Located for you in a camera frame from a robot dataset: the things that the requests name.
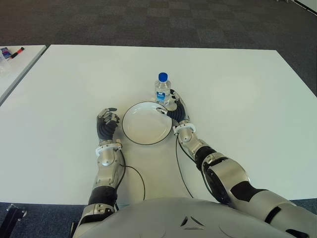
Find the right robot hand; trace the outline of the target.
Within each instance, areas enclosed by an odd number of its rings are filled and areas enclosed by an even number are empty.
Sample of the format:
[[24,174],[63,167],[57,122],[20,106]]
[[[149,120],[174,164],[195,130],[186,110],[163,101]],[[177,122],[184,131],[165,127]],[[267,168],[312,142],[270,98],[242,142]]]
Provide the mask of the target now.
[[176,109],[175,110],[167,110],[167,109],[163,109],[161,107],[158,107],[158,108],[156,108],[156,110],[159,113],[170,117],[171,119],[175,120],[178,123],[180,123],[184,120],[189,121],[190,118],[189,118],[189,115],[187,114],[186,105],[185,105],[183,99],[173,89],[170,89],[170,94],[171,94],[171,97],[174,99],[174,102],[176,104]]

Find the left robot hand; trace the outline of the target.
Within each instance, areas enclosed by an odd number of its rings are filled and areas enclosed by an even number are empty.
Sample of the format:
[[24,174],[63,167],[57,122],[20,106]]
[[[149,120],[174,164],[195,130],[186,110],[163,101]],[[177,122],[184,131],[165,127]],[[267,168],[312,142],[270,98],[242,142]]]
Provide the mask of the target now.
[[113,140],[120,118],[115,113],[117,108],[105,108],[97,115],[97,135],[100,141]]

